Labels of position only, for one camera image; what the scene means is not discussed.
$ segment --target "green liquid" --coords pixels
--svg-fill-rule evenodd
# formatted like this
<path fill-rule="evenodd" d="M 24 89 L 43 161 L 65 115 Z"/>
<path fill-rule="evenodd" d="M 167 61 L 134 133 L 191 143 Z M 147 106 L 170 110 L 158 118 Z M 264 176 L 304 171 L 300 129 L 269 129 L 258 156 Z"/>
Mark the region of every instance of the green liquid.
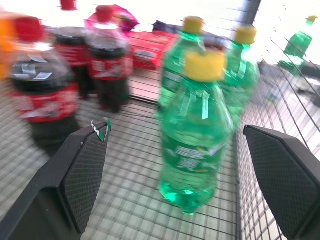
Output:
<path fill-rule="evenodd" d="M 234 43 L 226 57 L 225 79 L 219 85 L 236 131 L 259 81 L 260 72 L 249 45 Z"/>
<path fill-rule="evenodd" d="M 293 76 L 300 75 L 304 63 L 305 54 L 313 40 L 313 38 L 307 33 L 310 32 L 310 27 L 313 22 L 307 21 L 305 26 L 305 32 L 299 31 L 290 38 L 289 43 L 285 47 L 283 59 L 279 61 L 278 66 L 287 70 Z"/>
<path fill-rule="evenodd" d="M 164 111 L 176 96 L 183 78 L 186 52 L 203 51 L 205 49 L 202 38 L 196 34 L 181 32 L 180 39 L 168 51 L 163 63 L 160 98 L 156 118 L 161 120 Z"/>
<path fill-rule="evenodd" d="M 163 197 L 193 215 L 217 189 L 232 121 L 216 83 L 184 79 L 162 121 Z"/>

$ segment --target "yellow bottle cap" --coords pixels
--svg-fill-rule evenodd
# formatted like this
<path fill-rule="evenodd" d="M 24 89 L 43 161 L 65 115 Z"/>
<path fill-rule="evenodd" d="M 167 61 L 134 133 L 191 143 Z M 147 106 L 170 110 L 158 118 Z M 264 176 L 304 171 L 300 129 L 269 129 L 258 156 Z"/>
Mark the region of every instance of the yellow bottle cap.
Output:
<path fill-rule="evenodd" d="M 306 20 L 314 23 L 317 18 L 318 18 L 317 16 L 312 15 L 312 16 L 308 16 Z"/>
<path fill-rule="evenodd" d="M 240 26 L 236 30 L 234 41 L 238 44 L 254 44 L 257 29 L 252 25 Z"/>
<path fill-rule="evenodd" d="M 185 76 L 197 82 L 212 83 L 224 78 L 225 55 L 220 51 L 188 52 Z"/>
<path fill-rule="evenodd" d="M 189 34 L 201 34 L 204 20 L 197 16 L 187 16 L 184 19 L 183 31 Z"/>

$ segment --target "red label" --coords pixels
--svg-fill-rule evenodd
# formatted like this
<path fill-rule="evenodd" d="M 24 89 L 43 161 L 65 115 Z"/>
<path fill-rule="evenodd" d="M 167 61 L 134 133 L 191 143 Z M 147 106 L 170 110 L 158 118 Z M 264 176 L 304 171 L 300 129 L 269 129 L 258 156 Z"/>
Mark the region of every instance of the red label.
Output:
<path fill-rule="evenodd" d="M 133 71 L 132 56 L 114 59 L 91 58 L 89 71 L 91 77 L 98 80 L 116 81 L 127 78 Z"/>
<path fill-rule="evenodd" d="M 70 46 L 55 44 L 54 46 L 71 67 L 85 66 L 89 63 L 88 48 L 86 45 Z"/>
<path fill-rule="evenodd" d="M 44 95 L 12 94 L 20 117 L 32 123 L 44 123 L 63 119 L 74 114 L 78 108 L 78 92 L 75 84 L 60 91 Z"/>

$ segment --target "red box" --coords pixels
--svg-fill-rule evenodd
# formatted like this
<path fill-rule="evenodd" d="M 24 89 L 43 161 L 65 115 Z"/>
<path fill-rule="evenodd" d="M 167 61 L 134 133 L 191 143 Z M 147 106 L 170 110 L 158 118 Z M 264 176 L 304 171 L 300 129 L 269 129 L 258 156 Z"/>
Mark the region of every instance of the red box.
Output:
<path fill-rule="evenodd" d="M 148 70 L 161 67 L 164 53 L 175 44 L 177 36 L 163 31 L 130 32 L 128 40 L 133 54 L 133 66 Z"/>

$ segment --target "pink bag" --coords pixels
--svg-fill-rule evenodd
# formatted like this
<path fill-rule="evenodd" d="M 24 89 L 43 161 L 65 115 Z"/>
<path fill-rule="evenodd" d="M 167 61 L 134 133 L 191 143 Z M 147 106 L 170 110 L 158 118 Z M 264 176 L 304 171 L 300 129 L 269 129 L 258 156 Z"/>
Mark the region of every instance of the pink bag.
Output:
<path fill-rule="evenodd" d="M 127 10 L 118 5 L 113 5 L 114 8 L 114 18 L 118 19 L 119 27 L 122 29 L 125 35 L 135 28 L 139 24 L 137 19 Z M 84 20 L 84 25 L 87 29 L 93 29 L 94 23 L 97 22 L 96 13 L 94 13 L 87 20 Z"/>

